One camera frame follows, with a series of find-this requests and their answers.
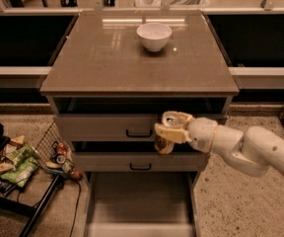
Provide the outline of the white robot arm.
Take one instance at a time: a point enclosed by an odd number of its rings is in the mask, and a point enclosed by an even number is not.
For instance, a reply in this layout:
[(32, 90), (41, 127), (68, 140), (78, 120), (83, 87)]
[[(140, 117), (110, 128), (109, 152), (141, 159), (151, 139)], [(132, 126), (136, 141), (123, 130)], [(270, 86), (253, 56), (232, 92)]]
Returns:
[(169, 144), (188, 143), (202, 153), (219, 155), (230, 167), (252, 177), (263, 176), (269, 167), (284, 177), (284, 139), (261, 126), (245, 132), (219, 124), (210, 118), (195, 118), (181, 112), (164, 112), (154, 126), (156, 134)]

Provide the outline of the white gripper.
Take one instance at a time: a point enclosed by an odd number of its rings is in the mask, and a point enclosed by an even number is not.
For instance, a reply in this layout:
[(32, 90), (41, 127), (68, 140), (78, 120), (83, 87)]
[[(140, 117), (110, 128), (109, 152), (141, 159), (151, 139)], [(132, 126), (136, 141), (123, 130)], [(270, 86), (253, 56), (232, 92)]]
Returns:
[(193, 149), (208, 153), (217, 126), (218, 122), (213, 119), (193, 118), (187, 113), (168, 111), (163, 113), (162, 124), (155, 124), (155, 132), (168, 141), (178, 144), (188, 142)]

